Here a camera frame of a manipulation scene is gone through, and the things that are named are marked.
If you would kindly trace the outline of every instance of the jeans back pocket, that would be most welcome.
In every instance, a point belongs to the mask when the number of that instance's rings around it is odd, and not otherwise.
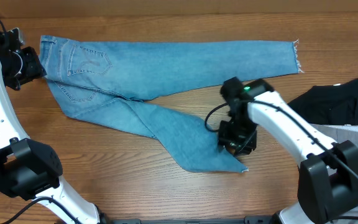
[[[105,52],[73,44],[68,59],[67,75],[79,73],[104,75],[111,67],[111,61]]]
[[[97,91],[78,86],[64,85],[59,82],[55,82],[55,84],[73,103],[91,101],[97,94]]]

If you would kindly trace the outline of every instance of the light blue denim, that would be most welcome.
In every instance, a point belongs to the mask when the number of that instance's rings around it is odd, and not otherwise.
[[[299,69],[294,43],[272,41],[79,42],[45,35],[40,61],[67,116],[158,139],[192,172],[248,168],[218,147],[203,119],[145,101],[232,77],[254,80]]]

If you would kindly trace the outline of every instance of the light blue fabric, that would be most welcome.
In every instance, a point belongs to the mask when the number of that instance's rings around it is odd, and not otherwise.
[[[244,164],[220,150],[203,119],[144,101],[232,77],[298,73],[295,50],[293,42],[78,42],[42,36],[40,60],[67,116],[158,139],[188,171],[244,172]]]

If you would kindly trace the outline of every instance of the black cloth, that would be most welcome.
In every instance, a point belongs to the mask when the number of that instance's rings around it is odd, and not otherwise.
[[[309,123],[358,125],[358,79],[338,86],[314,86],[288,105]]]

